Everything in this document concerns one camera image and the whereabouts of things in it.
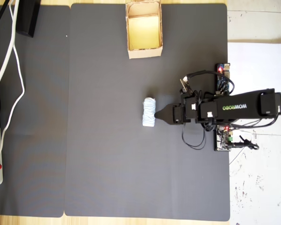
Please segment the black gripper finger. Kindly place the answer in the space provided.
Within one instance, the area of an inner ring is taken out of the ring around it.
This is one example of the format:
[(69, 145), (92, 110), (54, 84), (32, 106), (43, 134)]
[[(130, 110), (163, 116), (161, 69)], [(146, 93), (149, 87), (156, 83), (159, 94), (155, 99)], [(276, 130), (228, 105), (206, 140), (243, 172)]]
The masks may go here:
[(173, 124), (173, 105), (168, 104), (154, 114), (156, 119), (163, 120), (167, 124)]

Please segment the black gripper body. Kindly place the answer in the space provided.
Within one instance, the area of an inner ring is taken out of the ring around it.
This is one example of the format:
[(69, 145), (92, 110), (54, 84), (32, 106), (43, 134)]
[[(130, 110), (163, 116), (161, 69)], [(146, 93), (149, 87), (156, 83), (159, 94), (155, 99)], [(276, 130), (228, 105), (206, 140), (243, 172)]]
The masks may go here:
[(197, 118), (199, 98), (195, 94), (181, 94), (181, 102), (173, 106), (174, 124), (191, 122)]

